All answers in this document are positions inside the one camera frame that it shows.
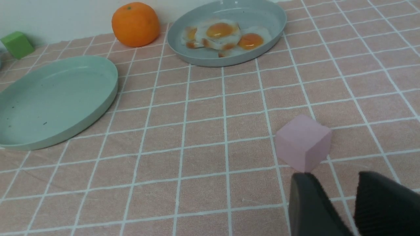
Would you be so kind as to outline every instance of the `green block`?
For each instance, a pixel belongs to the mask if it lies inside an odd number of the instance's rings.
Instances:
[[[16,59],[22,59],[35,51],[22,32],[14,32],[0,39],[7,51]]]

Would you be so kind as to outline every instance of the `plate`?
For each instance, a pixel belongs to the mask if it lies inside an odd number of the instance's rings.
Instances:
[[[187,26],[217,17],[239,23],[241,29],[251,26],[267,28],[272,40],[247,53],[219,58],[215,50],[189,49],[181,44],[180,38]],[[286,25],[286,12],[277,4],[267,0],[220,0],[197,7],[174,22],[168,32],[168,44],[184,61],[197,66],[232,66],[252,60],[272,48],[280,39]]]
[[[53,146],[92,125],[116,97],[118,72],[106,58],[80,56],[32,71],[0,92],[0,147]]]

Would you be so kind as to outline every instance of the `toy block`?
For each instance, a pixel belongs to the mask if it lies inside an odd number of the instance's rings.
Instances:
[[[331,137],[330,128],[305,115],[298,115],[276,133],[277,159],[297,171],[310,172],[327,158]]]
[[[22,59],[35,51],[28,39],[22,32],[14,32],[0,39],[7,51],[16,58]]]

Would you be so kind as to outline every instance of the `egg yolk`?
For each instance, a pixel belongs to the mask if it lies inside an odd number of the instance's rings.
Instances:
[[[220,22],[211,25],[207,29],[206,34],[210,38],[221,38],[232,34],[233,31],[234,29],[231,25]]]
[[[189,41],[193,41],[195,40],[195,33],[197,32],[197,28],[193,28],[191,29],[188,33],[187,33],[187,38]]]
[[[259,34],[244,34],[238,42],[238,46],[245,50],[252,50],[264,43],[264,39]]]

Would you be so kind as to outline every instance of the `pink block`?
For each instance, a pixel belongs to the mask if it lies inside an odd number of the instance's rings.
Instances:
[[[327,158],[332,133],[315,120],[298,115],[276,133],[277,159],[298,171],[310,172]]]

